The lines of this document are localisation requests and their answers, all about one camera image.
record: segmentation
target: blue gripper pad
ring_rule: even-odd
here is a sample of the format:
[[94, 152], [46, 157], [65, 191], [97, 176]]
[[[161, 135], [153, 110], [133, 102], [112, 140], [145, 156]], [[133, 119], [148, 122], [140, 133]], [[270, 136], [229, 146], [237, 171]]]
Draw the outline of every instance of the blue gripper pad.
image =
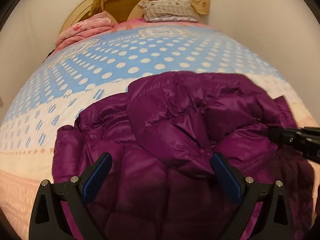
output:
[[81, 176], [82, 202], [87, 205], [94, 201], [103, 182], [112, 167], [112, 157], [109, 153], [103, 153], [94, 165], [86, 168]]
[[218, 182], [227, 195], [231, 203], [240, 205], [242, 202], [242, 189], [236, 179], [233, 177], [229, 168], [233, 168], [229, 163], [225, 164], [217, 153], [213, 154], [210, 160], [211, 168], [217, 176]]

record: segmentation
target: blue bed sheet section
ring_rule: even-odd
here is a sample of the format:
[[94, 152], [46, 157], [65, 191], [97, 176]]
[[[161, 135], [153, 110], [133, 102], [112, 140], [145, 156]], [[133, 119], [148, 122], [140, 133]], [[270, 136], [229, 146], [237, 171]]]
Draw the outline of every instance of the blue bed sheet section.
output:
[[[136, 28], [94, 36], [49, 57], [22, 87], [3, 122], [54, 98], [104, 83], [181, 70], [282, 78], [256, 54], [212, 29], [165, 25]], [[101, 99], [103, 93], [98, 90], [94, 98]]]

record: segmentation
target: striped pillow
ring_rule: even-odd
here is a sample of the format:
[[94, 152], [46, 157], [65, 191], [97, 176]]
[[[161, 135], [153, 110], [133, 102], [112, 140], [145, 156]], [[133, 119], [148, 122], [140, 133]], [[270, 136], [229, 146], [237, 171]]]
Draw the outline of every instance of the striped pillow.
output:
[[189, 0], [154, 0], [140, 2], [146, 22], [198, 22]]

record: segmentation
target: polka dot bed sheet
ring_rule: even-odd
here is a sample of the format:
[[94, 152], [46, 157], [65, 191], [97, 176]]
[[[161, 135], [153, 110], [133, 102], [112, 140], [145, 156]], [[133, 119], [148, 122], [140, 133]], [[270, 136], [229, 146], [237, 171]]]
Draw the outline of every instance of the polka dot bed sheet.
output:
[[33, 201], [51, 179], [56, 131], [104, 97], [165, 71], [242, 73], [271, 97], [285, 95], [298, 125], [316, 125], [294, 89], [267, 62], [200, 23], [133, 20], [50, 56], [17, 94], [0, 127], [0, 206], [22, 239]]

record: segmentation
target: blue textured pad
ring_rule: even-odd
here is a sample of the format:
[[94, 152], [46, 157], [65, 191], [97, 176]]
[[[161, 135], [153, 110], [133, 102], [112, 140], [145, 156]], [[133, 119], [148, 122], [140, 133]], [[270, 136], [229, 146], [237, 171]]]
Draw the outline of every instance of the blue textured pad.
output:
[[87, 183], [83, 187], [82, 202], [88, 204], [94, 201], [103, 182], [108, 176], [112, 167], [112, 157], [107, 154], [94, 170]]
[[210, 160], [211, 167], [217, 176], [219, 184], [231, 203], [240, 205], [242, 202], [241, 187], [232, 176], [231, 172], [225, 166], [217, 154], [214, 154]]

